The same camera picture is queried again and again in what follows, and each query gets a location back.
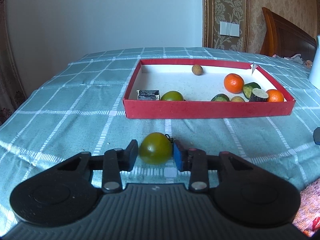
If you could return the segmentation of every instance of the gold picture frame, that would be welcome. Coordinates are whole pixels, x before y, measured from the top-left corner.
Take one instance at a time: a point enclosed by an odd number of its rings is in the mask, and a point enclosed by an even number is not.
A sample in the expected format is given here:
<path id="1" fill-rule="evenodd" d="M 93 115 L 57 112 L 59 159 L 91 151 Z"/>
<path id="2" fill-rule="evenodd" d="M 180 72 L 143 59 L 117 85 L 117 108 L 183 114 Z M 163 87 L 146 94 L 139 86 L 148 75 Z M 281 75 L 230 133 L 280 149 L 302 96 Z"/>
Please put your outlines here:
<path id="1" fill-rule="evenodd" d="M 243 10 L 245 11 L 244 42 L 243 52 L 247 51 L 249 34 L 249 0 L 244 0 Z M 207 48 L 214 48 L 214 0 L 203 0 L 203 42 Z"/>

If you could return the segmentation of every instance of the wallpaper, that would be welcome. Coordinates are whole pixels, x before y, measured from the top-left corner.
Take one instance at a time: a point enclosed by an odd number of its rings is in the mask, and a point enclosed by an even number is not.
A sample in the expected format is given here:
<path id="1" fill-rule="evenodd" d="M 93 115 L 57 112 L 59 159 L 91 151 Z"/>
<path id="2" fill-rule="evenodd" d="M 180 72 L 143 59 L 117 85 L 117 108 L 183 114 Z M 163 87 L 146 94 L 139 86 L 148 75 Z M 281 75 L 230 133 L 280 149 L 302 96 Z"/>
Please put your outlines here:
<path id="1" fill-rule="evenodd" d="M 250 20 L 247 52 L 260 53 L 266 34 L 262 7 L 289 20 L 312 37 L 317 32 L 316 0 L 249 0 Z"/>
<path id="2" fill-rule="evenodd" d="M 317 34 L 320 34 L 320 0 L 317 1 L 317 17 L 318 17 L 318 24 L 317 24 Z"/>
<path id="3" fill-rule="evenodd" d="M 240 25 L 240 37 L 220 35 L 220 22 Z M 214 48 L 244 49 L 245 0 L 214 0 Z"/>

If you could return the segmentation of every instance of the light switch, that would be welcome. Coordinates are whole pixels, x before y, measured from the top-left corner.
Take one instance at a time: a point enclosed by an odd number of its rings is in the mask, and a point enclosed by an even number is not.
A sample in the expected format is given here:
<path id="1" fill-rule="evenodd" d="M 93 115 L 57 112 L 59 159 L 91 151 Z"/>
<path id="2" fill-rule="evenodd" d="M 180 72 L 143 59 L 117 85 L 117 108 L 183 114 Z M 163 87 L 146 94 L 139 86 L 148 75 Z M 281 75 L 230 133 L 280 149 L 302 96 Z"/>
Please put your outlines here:
<path id="1" fill-rule="evenodd" d="M 240 36 L 240 26 L 235 23 L 220 22 L 220 35 Z"/>
<path id="2" fill-rule="evenodd" d="M 240 36 L 240 25 L 239 24 L 235 24 L 235 23 L 231 24 L 230 36 L 236 36 L 236 37 Z"/>
<path id="3" fill-rule="evenodd" d="M 220 22 L 220 35 L 227 35 L 227 23 L 226 22 Z"/>

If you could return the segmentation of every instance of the white wall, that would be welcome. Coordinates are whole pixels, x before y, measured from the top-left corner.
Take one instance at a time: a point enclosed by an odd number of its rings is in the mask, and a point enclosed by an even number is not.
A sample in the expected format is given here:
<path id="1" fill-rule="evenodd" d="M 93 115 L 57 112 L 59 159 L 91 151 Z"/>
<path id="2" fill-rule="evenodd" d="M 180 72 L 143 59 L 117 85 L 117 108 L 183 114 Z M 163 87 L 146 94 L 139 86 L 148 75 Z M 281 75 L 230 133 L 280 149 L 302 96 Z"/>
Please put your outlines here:
<path id="1" fill-rule="evenodd" d="M 201 47 L 202 0 L 6 0 L 13 56 L 30 95 L 84 54 Z"/>

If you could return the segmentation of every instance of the pink blanket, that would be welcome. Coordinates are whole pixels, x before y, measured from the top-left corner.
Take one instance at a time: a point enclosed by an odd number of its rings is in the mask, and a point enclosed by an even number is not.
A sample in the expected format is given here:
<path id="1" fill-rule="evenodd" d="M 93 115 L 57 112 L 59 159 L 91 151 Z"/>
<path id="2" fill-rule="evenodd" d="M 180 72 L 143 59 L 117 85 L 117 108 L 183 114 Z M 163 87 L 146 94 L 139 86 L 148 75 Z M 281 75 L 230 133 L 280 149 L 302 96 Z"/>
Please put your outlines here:
<path id="1" fill-rule="evenodd" d="M 301 192 L 301 205 L 293 224 L 309 237 L 320 228 L 320 178 Z"/>

